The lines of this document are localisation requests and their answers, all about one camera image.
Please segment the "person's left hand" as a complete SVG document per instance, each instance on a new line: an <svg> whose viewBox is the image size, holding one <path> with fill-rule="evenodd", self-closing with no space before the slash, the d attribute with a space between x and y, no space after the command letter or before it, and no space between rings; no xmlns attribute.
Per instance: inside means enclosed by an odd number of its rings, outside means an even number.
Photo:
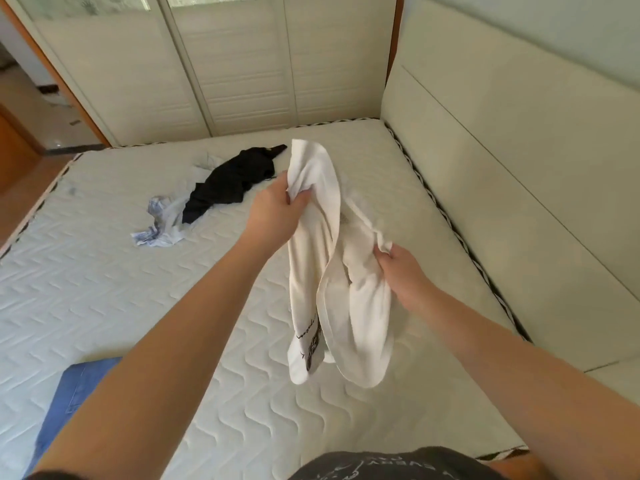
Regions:
<svg viewBox="0 0 640 480"><path fill-rule="evenodd" d="M243 233L268 256L290 240L307 208L290 206L287 177L287 171L282 172L256 195Z"/></svg>

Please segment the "person's right hand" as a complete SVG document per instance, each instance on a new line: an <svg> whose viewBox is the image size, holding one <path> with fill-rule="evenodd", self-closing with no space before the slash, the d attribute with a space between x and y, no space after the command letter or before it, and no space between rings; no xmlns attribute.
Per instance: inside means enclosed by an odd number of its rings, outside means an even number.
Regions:
<svg viewBox="0 0 640 480"><path fill-rule="evenodd" d="M437 294L436 286L412 253L398 244L393 244L389 251L382 251L375 245L373 253L402 306L412 314L427 316L432 298Z"/></svg>

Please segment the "white printed garment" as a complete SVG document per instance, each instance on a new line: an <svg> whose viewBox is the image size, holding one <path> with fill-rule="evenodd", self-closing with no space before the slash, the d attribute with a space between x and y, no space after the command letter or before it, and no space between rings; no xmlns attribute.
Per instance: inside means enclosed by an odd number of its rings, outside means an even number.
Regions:
<svg viewBox="0 0 640 480"><path fill-rule="evenodd" d="M287 352L294 384L323 362L372 388L386 374L393 348L391 290L373 253L392 243L369 203L333 165L318 143L293 139L289 195L311 189L287 243L294 336Z"/></svg>

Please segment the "person's left forearm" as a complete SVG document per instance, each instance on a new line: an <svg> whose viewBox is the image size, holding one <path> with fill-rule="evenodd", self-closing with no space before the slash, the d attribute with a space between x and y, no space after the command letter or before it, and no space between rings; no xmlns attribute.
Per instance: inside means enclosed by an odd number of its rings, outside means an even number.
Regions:
<svg viewBox="0 0 640 480"><path fill-rule="evenodd" d="M246 229L108 372L26 480L160 480L254 282L291 236Z"/></svg>

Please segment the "person's right forearm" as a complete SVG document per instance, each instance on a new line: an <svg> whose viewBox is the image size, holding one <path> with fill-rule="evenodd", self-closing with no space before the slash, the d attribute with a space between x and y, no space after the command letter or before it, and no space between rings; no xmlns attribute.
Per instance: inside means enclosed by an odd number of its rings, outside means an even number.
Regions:
<svg viewBox="0 0 640 480"><path fill-rule="evenodd" d="M412 306L556 480L640 480L640 406L430 283Z"/></svg>

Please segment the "black garment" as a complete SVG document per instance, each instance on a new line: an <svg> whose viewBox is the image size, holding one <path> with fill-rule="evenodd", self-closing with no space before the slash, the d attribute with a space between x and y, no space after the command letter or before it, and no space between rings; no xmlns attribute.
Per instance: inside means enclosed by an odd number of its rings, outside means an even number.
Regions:
<svg viewBox="0 0 640 480"><path fill-rule="evenodd" d="M274 159L286 149L286 144L252 147L214 168L204 182L195 185L182 212L182 223L194 223L213 206L243 202L254 185L275 176Z"/></svg>

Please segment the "light blue patterned garment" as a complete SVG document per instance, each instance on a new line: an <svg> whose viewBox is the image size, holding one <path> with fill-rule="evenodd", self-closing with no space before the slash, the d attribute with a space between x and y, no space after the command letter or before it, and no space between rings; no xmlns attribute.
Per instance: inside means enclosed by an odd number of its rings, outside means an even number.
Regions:
<svg viewBox="0 0 640 480"><path fill-rule="evenodd" d="M210 153L200 155L183 171L169 191L152 197L147 213L154 222L146 230L131 234L136 246L167 248L180 242L190 232L192 224L182 222L186 204L196 184L204 183L212 170L224 163L223 158Z"/></svg>

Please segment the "cream sliding door wardrobe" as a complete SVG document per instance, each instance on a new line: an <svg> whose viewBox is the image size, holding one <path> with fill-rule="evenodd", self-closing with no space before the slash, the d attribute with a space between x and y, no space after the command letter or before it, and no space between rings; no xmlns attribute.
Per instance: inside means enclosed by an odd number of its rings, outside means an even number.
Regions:
<svg viewBox="0 0 640 480"><path fill-rule="evenodd" d="M6 0L112 146L378 117L402 0Z"/></svg>

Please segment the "beige padded headboard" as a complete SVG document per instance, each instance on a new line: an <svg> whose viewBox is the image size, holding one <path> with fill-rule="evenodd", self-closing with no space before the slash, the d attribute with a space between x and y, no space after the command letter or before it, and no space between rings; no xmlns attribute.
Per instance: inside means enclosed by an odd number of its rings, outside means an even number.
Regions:
<svg viewBox="0 0 640 480"><path fill-rule="evenodd" d="M640 404L640 91L421 0L382 117L524 338Z"/></svg>

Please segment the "white quilted mattress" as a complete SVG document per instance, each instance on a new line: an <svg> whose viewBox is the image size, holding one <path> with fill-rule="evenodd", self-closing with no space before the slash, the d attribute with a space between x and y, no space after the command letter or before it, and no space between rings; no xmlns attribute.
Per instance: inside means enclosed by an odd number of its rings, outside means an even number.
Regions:
<svg viewBox="0 0 640 480"><path fill-rule="evenodd" d="M213 208L169 248L136 246L153 195L196 166L254 146L322 144L392 241L437 286L515 332L470 247L427 191L399 129L361 119L80 154L0 257L0 480L21 480L61 375L124 355L232 247L251 202ZM395 304L394 349L379 385L323 363L289 375L287 249L260 273L193 423L163 480L286 480L328 451L441 445L485 457L523 445L427 326Z"/></svg>

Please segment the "dark grey printed shirt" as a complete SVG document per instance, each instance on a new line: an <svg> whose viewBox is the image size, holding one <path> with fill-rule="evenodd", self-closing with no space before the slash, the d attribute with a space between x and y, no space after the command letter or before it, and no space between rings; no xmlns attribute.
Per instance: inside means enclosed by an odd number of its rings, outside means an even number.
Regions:
<svg viewBox="0 0 640 480"><path fill-rule="evenodd" d="M412 452L328 452L288 480L507 480L486 464L445 447Z"/></svg>

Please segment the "brown wooden door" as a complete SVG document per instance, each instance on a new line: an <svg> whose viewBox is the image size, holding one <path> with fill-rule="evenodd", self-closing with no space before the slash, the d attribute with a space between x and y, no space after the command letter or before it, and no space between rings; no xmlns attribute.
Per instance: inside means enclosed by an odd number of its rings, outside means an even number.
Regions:
<svg viewBox="0 0 640 480"><path fill-rule="evenodd" d="M34 170L44 152L37 139L0 102L0 196Z"/></svg>

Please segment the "blue denim jeans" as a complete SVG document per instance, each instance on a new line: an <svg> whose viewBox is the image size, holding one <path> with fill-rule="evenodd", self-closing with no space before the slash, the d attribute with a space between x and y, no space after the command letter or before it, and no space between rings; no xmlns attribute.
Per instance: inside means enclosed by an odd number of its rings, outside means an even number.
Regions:
<svg viewBox="0 0 640 480"><path fill-rule="evenodd" d="M93 393L101 380L121 360L122 357L114 357L76 363L62 373L37 434L34 452L23 476L24 479L32 473L55 437Z"/></svg>

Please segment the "brown wooden door frame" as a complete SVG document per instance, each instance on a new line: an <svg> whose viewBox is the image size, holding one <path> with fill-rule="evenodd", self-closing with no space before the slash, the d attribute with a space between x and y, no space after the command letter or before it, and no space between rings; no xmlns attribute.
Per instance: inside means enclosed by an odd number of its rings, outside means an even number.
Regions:
<svg viewBox="0 0 640 480"><path fill-rule="evenodd" d="M29 49L34 53L39 62L46 69L48 74L56 81L59 89L63 93L64 97L69 103L76 109L85 124L91 129L92 133L100 140L100 143L106 147L111 147L111 142L104 135L98 125L94 122L91 115L85 110L84 106L78 101L74 92L68 87L66 81L60 75L60 72L51 63L51 58L42 50L41 45L32 37L31 32L19 19L13 8L7 3L6 0L0 0L0 10L7 17L9 23L12 24L14 29L20 35L20 38L27 44Z"/></svg>

